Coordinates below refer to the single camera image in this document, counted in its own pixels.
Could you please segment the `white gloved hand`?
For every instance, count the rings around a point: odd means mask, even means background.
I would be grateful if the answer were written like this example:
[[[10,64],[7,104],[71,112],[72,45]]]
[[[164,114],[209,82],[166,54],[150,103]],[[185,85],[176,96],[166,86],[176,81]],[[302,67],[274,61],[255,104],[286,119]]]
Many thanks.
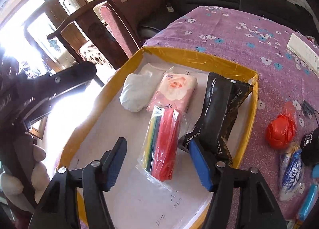
[[[50,178],[42,161],[46,152],[31,134],[1,136],[1,188],[17,208],[34,213]]]

